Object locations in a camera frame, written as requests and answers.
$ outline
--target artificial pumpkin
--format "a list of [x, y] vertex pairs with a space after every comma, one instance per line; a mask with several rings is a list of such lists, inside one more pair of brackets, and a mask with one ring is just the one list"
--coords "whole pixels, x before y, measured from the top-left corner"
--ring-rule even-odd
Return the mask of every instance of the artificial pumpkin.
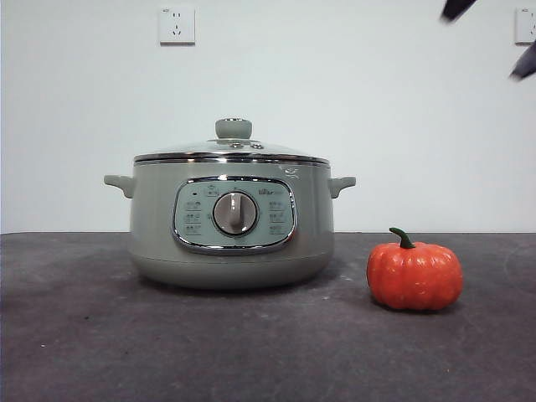
[[378, 303], [395, 309], [440, 310], [456, 301], [463, 285], [460, 262], [446, 247], [412, 243], [400, 229], [400, 244], [377, 245], [367, 264], [368, 286]]

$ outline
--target lid rim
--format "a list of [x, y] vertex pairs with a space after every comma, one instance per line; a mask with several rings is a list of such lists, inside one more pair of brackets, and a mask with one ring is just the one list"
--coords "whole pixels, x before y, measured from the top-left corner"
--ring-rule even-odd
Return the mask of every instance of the lid rim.
[[280, 159], [285, 161], [315, 162], [329, 165], [327, 159], [307, 157], [304, 155], [255, 153], [255, 152], [159, 152], [137, 155], [134, 162], [161, 161], [167, 159], [206, 159], [206, 158], [240, 158], [240, 159]]

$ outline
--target electric hot pot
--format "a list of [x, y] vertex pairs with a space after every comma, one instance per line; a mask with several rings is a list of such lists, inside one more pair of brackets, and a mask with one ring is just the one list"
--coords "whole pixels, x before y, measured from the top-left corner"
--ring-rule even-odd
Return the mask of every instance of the electric hot pot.
[[131, 201], [128, 251], [141, 275], [203, 289], [304, 280], [333, 253], [332, 198], [355, 178], [329, 161], [250, 139], [251, 122], [216, 121], [217, 138], [134, 158], [105, 176]]

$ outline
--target stainless steel trim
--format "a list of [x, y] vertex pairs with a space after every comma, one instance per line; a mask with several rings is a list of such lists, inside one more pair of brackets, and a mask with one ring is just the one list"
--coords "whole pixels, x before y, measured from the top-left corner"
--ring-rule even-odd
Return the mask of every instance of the stainless steel trim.
[[327, 159], [312, 158], [314, 160], [296, 160], [290, 158], [281, 158], [275, 155], [274, 158], [258, 158], [258, 157], [180, 157], [180, 158], [163, 158], [163, 159], [134, 159], [134, 166], [141, 165], [156, 165], [160, 163], [276, 163], [279, 165], [308, 165], [329, 168]]
[[240, 159], [257, 159], [257, 160], [284, 160], [284, 161], [303, 161], [329, 164], [327, 159], [320, 157], [306, 157], [303, 155], [291, 154], [264, 154], [258, 152], [163, 152], [163, 153], [148, 153], [146, 155], [138, 155], [134, 157], [134, 162], [156, 161], [164, 159], [201, 159], [215, 157], [237, 157]]
[[227, 117], [225, 119], [221, 119], [223, 121], [249, 121], [249, 120], [246, 120], [246, 119], [242, 119], [240, 117]]
[[[177, 213], [177, 204], [178, 204], [178, 194], [183, 189], [184, 186], [190, 183], [196, 182], [210, 182], [216, 180], [236, 180], [236, 181], [260, 181], [267, 183], [278, 183], [283, 185], [289, 193], [291, 199], [291, 210], [292, 210], [292, 228], [291, 231], [279, 241], [275, 243], [270, 243], [268, 245], [248, 245], [248, 246], [227, 246], [227, 245], [201, 245], [184, 239], [175, 227], [175, 215]], [[294, 200], [294, 193], [290, 186], [282, 180], [276, 178], [260, 178], [256, 176], [208, 176], [204, 178], [190, 178], [186, 182], [182, 183], [177, 189], [177, 195], [175, 196], [175, 203], [173, 205], [173, 212], [171, 216], [171, 232], [175, 240], [177, 240], [181, 245], [187, 247], [194, 253], [199, 254], [210, 254], [210, 255], [252, 255], [252, 254], [261, 254], [269, 253], [272, 251], [277, 251], [281, 249], [296, 232], [296, 227], [298, 225], [298, 216], [296, 211], [296, 201]]]
[[251, 138], [213, 138], [212, 140], [207, 140], [207, 142], [216, 142], [219, 145], [225, 145], [230, 142], [241, 142], [243, 144], [257, 143], [259, 140], [252, 140]]

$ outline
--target electrical outlet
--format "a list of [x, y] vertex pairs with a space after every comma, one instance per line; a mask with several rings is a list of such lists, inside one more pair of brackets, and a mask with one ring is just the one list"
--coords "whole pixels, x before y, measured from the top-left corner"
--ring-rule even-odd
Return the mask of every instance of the electrical outlet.
[[516, 9], [516, 44], [531, 44], [536, 40], [536, 8]]
[[189, 6], [161, 8], [158, 36], [160, 44], [195, 44], [195, 10]]

